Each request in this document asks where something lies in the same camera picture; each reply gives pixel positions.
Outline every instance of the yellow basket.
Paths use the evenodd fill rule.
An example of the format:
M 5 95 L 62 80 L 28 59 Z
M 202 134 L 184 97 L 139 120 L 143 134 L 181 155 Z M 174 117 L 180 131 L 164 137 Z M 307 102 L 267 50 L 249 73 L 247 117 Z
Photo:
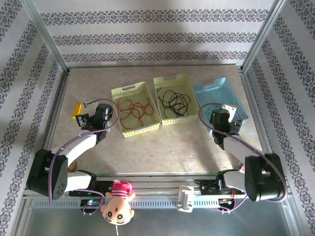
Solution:
M 122 88 L 116 88 L 112 90 L 112 97 L 113 101 L 118 104 L 118 101 L 120 102 L 130 99 L 133 103 L 139 102 L 142 105 L 145 105 L 149 103 L 153 108 L 153 114 L 152 115 L 144 115 L 141 120 L 144 124 L 144 126 L 141 127 L 141 125 L 138 122 L 138 119 L 135 118 L 133 115 L 130 115 L 126 119 L 123 119 L 122 122 L 126 128 L 133 128 L 132 130 L 126 129 L 122 126 L 121 122 L 119 121 L 119 127 L 120 130 L 125 138 L 141 134 L 144 132 L 148 132 L 151 130 L 158 129 L 159 124 L 161 123 L 160 117 L 158 115 L 157 107 L 154 104 L 154 101 L 152 99 L 151 93 L 149 91 L 148 85 L 146 82 L 137 83 L 134 85 L 125 86 Z M 127 103 L 121 104 L 121 109 L 127 109 L 129 105 Z
M 189 75 L 178 74 L 174 76 L 159 77 L 154 79 L 155 92 L 157 96 L 157 107 L 162 119 L 162 125 L 177 124 L 187 121 L 194 121 L 198 117 L 199 106 L 193 92 Z M 170 109 L 165 109 L 162 106 L 159 97 L 163 97 L 167 90 L 186 94 L 190 97 L 190 103 L 188 105 L 188 115 L 183 117 L 176 117 Z

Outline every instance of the white bracket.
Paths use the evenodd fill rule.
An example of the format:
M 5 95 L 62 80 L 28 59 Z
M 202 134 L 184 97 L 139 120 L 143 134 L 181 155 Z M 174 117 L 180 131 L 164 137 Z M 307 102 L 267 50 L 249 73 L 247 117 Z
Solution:
M 184 212 L 192 212 L 194 197 L 195 193 L 193 187 L 180 185 L 177 201 L 177 210 Z
M 237 107 L 236 107 L 236 106 L 233 106 L 233 105 L 222 104 L 222 108 L 228 110 L 228 112 L 229 112 L 229 114 L 230 114 L 230 117 L 229 117 L 229 119 L 228 119 L 228 122 L 232 122 Z

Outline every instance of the striped wallpaper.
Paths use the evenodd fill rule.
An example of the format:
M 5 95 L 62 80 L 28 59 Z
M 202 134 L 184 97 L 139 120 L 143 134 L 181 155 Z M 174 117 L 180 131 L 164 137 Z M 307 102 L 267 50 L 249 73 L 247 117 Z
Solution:
M 315 235 L 314 15 L 314 0 L 288 1 L 247 72 L 305 235 Z
M 241 65 L 273 0 L 34 1 L 68 67 Z
M 61 72 L 19 1 L 0 0 L 0 236 L 10 235 Z

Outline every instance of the stuffed toy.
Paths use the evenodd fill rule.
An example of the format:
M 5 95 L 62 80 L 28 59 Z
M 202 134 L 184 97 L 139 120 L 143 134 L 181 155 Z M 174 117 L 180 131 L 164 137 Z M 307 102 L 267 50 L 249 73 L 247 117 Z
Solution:
M 128 181 L 114 180 L 112 193 L 105 194 L 111 200 L 100 208 L 106 221 L 113 225 L 124 225 L 131 220 L 134 210 L 131 210 L 129 202 L 136 196 L 131 190 L 132 186 Z

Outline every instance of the floor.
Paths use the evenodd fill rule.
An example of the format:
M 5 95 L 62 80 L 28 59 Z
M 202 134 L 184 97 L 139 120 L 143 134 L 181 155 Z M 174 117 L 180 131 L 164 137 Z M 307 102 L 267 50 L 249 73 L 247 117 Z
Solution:
M 242 82 L 234 65 L 72 69 L 52 148 L 64 144 L 79 133 L 79 127 L 72 118 L 76 103 L 97 98 L 111 99 L 112 89 L 138 82 L 148 83 L 156 102 L 153 78 L 177 73 L 189 74 L 192 85 L 213 82 L 221 77 L 228 78 L 250 114 Z M 244 123 L 240 134 L 245 141 L 261 149 L 252 118 Z M 78 169 L 95 174 L 215 173 L 241 165 L 236 157 L 214 143 L 213 137 L 199 119 L 181 124 L 160 125 L 157 130 L 128 138 L 123 137 L 117 125 L 111 129 L 105 140 L 76 160 Z

